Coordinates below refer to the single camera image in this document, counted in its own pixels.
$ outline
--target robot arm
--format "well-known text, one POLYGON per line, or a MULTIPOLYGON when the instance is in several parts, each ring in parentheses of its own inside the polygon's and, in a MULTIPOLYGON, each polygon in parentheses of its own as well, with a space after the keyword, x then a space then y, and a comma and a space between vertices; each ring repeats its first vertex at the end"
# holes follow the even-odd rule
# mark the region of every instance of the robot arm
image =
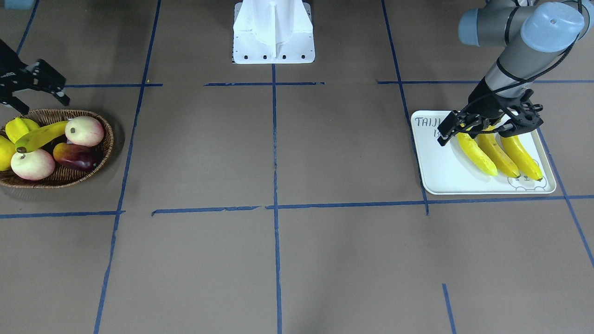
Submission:
POLYGON ((594 5, 589 0, 583 5, 578 0, 538 7, 531 0, 491 0, 485 8, 465 13, 459 25, 463 43, 505 49, 470 94, 468 105, 450 112, 438 126, 438 142, 445 146, 459 132, 471 137, 494 132, 511 137, 542 125, 538 114, 542 106, 530 101, 533 91, 529 86, 563 61, 587 33, 594 23, 590 14, 594 14, 594 5), (483 131, 504 115, 510 117, 504 125, 483 131))
POLYGON ((10 105, 21 114, 27 115, 29 107, 12 94, 19 90, 33 89, 50 93, 67 106, 70 98, 62 91, 65 83, 66 78, 43 59, 27 66, 0 39, 0 103, 10 105))

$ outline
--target fruit basket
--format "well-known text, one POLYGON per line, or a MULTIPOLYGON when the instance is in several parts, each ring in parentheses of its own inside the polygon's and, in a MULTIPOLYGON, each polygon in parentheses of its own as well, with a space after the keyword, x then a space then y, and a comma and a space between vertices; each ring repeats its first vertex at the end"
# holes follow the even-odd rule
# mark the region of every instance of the fruit basket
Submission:
MULTIPOLYGON (((9 169, 7 171, 0 171, 0 184, 11 188, 64 188, 81 183, 96 174, 105 165, 113 150, 113 129, 107 120, 94 112, 67 109, 37 109, 20 117, 32 119, 40 126, 44 126, 59 121, 67 121, 77 116, 95 118, 101 123, 105 131, 103 140, 97 145, 97 150, 102 152, 103 159, 92 171, 77 171, 56 163, 54 172, 47 178, 39 181, 29 181, 18 177, 9 169)), ((0 129, 0 134, 6 136, 5 125, 0 129)))

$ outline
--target apple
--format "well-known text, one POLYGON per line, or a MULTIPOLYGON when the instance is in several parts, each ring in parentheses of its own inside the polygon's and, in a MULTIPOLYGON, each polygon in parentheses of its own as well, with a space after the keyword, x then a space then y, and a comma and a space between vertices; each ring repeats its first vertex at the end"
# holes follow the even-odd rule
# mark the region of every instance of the apple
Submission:
POLYGON ((101 123, 91 116, 78 116, 66 124, 66 138, 73 144, 93 147, 103 140, 101 123))
POLYGON ((56 168, 56 163, 51 154, 37 149, 29 153, 15 153, 10 166, 20 178, 37 181, 51 175, 56 168))

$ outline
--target yellow banana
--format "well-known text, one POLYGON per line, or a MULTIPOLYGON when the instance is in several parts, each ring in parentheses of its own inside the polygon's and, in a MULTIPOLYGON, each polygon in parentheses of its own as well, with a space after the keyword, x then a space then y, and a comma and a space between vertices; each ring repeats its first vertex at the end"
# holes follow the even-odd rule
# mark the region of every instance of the yellow banana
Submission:
POLYGON ((497 166, 495 166, 493 160, 479 148, 474 139, 466 133, 458 133, 456 134, 456 138, 458 139, 458 143, 460 143, 460 148, 462 148, 464 154, 466 154, 470 161, 472 161, 480 170, 491 176, 497 176, 497 174, 499 174, 497 172, 497 166))
POLYGON ((4 136, 0 136, 0 171, 10 169, 10 161, 16 152, 14 144, 4 136))
POLYGON ((33 152, 66 132, 68 121, 56 122, 22 136, 14 146, 19 153, 33 152))
POLYGON ((510 178, 517 178, 520 176, 518 166, 510 159, 509 156, 501 149, 499 144, 495 141, 495 135, 492 133, 480 134, 476 136, 476 142, 483 152, 493 160, 497 169, 510 178))
POLYGON ((501 144, 503 149, 509 155, 509 157, 516 163, 527 177, 540 181, 542 179, 542 170, 528 154, 518 136, 513 137, 502 137, 501 144))
POLYGON ((4 131, 6 132, 8 139, 10 139, 11 142, 16 143, 22 136, 35 129, 39 129, 39 124, 35 123, 34 120, 16 117, 12 121, 6 123, 4 131))

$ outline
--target white tray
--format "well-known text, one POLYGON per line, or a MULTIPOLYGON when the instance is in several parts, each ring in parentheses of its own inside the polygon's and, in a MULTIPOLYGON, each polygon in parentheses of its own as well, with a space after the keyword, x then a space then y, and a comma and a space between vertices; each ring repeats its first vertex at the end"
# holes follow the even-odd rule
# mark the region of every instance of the white tray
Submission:
POLYGON ((435 195, 453 194, 550 194, 557 188, 541 139, 536 131, 519 135, 520 142, 542 168, 544 177, 535 181, 520 171, 519 178, 503 173, 491 177, 479 170, 462 152, 457 138, 445 146, 437 142, 437 126, 450 111, 419 110, 412 114, 413 136, 425 189, 435 195))

